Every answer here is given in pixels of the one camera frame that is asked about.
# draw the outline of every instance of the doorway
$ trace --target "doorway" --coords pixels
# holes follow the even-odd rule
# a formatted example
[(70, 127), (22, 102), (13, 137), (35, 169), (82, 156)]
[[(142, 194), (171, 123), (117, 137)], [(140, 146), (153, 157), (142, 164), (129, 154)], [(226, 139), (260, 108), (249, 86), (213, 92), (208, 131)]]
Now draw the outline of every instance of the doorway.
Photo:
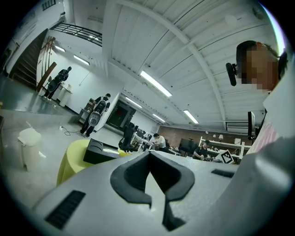
[(130, 120), (132, 119), (135, 111), (136, 110), (130, 107), (129, 105), (121, 101), (118, 101), (111, 115), (106, 121), (106, 124), (118, 130), (123, 131), (126, 124), (128, 124)]

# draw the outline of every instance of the staircase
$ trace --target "staircase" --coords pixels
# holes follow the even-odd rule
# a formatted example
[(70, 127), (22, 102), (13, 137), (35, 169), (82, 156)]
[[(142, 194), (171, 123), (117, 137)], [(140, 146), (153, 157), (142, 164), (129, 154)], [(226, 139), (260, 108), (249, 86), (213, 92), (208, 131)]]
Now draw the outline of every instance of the staircase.
[(48, 29), (39, 34), (14, 64), (9, 77), (36, 90), (36, 74), (40, 50)]

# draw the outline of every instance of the black vent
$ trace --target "black vent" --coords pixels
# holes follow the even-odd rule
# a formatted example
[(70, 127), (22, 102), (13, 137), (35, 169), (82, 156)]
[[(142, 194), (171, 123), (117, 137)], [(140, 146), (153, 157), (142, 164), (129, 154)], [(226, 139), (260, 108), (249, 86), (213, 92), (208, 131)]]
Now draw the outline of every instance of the black vent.
[(72, 191), (67, 197), (51, 212), (45, 220), (58, 229), (63, 229), (66, 222), (82, 201), (86, 194), (79, 191)]
[(45, 11), (46, 9), (50, 8), (51, 6), (55, 5), (55, 0), (49, 0), (42, 4), (42, 9)]
[(220, 176), (224, 176), (224, 177), (228, 177), (228, 178), (233, 178), (234, 176), (234, 172), (231, 171), (223, 171), (223, 170), (218, 170), (215, 169), (213, 171), (211, 171), (212, 174), (216, 174), (216, 175), (220, 175)]

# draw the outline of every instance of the black earphone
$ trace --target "black earphone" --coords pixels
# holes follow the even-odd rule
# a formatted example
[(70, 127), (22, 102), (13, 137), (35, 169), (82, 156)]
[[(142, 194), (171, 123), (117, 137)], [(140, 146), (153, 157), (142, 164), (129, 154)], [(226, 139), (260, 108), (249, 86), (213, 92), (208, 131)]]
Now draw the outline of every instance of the black earphone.
[(226, 63), (225, 67), (230, 78), (230, 84), (236, 86), (236, 64)]

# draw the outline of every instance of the person standing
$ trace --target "person standing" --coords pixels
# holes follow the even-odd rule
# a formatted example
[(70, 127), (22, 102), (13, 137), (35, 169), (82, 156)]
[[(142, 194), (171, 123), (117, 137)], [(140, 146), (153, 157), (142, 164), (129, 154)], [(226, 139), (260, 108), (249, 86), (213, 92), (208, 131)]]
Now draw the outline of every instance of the person standing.
[(198, 147), (194, 151), (193, 159), (196, 159), (196, 160), (204, 160), (204, 158), (207, 157), (207, 153), (208, 153), (207, 148), (209, 147), (209, 145), (210, 145), (210, 141), (209, 140), (205, 140), (204, 144), (202, 146)]
[(53, 91), (49, 91), (48, 89), (46, 90), (46, 93), (42, 96), (42, 98), (46, 98), (48, 101), (51, 101), (51, 98), (54, 94), (54, 92), (58, 89), (59, 85), (63, 82), (66, 81), (67, 78), (69, 77), (69, 72), (71, 71), (71, 67), (69, 66), (68, 69), (63, 69), (61, 70), (57, 76), (53, 79), (54, 80), (54, 85), (56, 88)]
[(84, 125), (82, 129), (80, 130), (81, 135), (83, 135), (85, 132), (86, 134), (84, 135), (85, 138), (88, 138), (90, 134), (93, 132), (95, 126), (89, 125), (89, 118), (91, 116), (92, 112), (98, 112), (101, 116), (103, 115), (104, 112), (107, 112), (109, 107), (110, 107), (110, 99), (111, 95), (106, 94), (104, 97), (99, 97), (95, 99), (93, 102), (93, 106), (90, 109), (89, 115), (87, 116)]

